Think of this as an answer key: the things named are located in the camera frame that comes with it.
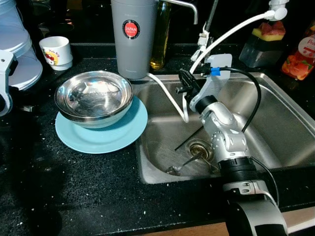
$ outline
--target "stainless steel bowl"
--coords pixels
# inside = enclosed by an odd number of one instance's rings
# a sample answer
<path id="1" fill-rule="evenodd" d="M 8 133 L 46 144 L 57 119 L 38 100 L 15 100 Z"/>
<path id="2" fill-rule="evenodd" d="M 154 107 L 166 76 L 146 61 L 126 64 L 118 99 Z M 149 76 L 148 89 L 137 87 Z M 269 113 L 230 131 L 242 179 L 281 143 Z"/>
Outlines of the stainless steel bowl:
<path id="1" fill-rule="evenodd" d="M 55 103 L 61 114 L 85 128 L 114 124 L 128 111 L 132 98 L 130 82 L 107 71 L 76 75 L 55 92 Z"/>

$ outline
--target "sink drain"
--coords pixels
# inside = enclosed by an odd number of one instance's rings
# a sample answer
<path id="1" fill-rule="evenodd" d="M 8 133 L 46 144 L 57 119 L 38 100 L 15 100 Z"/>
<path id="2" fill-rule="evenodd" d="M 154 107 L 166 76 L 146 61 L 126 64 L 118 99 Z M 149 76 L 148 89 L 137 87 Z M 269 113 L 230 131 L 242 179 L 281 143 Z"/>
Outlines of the sink drain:
<path id="1" fill-rule="evenodd" d="M 203 159 L 205 159 L 208 162 L 211 162 L 214 157 L 214 153 L 212 151 L 212 148 L 210 147 L 210 144 L 208 144 L 206 141 L 202 139 L 190 139 L 186 143 L 186 152 L 194 156 L 197 153 L 201 152 Z"/>

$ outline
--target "faucet spout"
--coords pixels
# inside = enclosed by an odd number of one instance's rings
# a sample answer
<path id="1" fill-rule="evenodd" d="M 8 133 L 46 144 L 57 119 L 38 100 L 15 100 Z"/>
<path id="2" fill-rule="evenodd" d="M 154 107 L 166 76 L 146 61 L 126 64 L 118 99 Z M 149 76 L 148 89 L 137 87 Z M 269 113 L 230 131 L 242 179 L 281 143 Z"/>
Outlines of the faucet spout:
<path id="1" fill-rule="evenodd" d="M 178 0 L 162 0 L 162 1 L 166 1 L 169 3 L 173 3 L 173 4 L 180 5 L 180 6 L 185 6 L 185 7 L 191 8 L 193 10 L 193 13 L 194 13 L 193 24 L 194 25 L 198 24 L 198 10 L 194 4 L 184 2 L 184 1 L 178 1 Z"/>

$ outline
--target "black countertop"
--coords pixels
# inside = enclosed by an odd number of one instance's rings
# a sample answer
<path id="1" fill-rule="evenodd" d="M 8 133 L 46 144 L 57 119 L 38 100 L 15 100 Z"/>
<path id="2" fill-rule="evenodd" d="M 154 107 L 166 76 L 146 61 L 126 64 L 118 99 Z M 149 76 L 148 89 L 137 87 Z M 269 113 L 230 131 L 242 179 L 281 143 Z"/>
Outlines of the black countertop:
<path id="1" fill-rule="evenodd" d="M 178 53 L 154 73 L 188 68 L 189 55 L 189 50 Z M 29 102 L 38 105 L 36 115 L 14 110 L 0 118 L 0 235 L 136 235 L 223 221 L 219 178 L 143 184 L 134 144 L 95 155 L 74 151 L 59 140 L 53 100 L 57 85 L 85 71 L 117 72 L 110 54 L 75 58 L 78 61 L 66 72 L 46 70 L 32 89 L 36 96 Z M 269 71 L 269 76 L 314 117 L 309 85 L 277 71 Z M 315 206 L 314 171 L 315 167 L 273 171 L 281 211 Z M 267 175 L 260 175 L 273 189 Z"/>

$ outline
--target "sink basin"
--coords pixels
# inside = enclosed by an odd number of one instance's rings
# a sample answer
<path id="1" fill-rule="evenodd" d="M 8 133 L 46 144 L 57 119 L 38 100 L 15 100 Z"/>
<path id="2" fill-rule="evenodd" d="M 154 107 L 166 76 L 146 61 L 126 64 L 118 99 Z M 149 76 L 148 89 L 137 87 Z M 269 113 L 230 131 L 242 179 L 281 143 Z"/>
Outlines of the sink basin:
<path id="1" fill-rule="evenodd" d="M 270 169 L 314 165 L 315 121 L 268 76 L 253 75 L 260 84 L 262 99 L 245 131 L 251 155 Z M 175 88 L 181 86 L 178 76 L 158 77 L 181 104 L 182 96 L 175 93 Z M 145 81 L 134 85 L 149 115 L 148 125 L 136 142 L 141 180 L 154 184 L 219 176 L 210 137 L 202 128 L 199 114 L 190 112 L 189 123 L 184 123 L 162 89 L 148 78 Z M 255 106 L 257 92 L 248 78 L 232 73 L 217 99 L 234 114 L 242 129 Z M 194 149 L 200 148 L 208 163 L 194 160 L 181 169 L 180 176 L 165 173 L 170 166 L 181 166 L 192 157 Z"/>

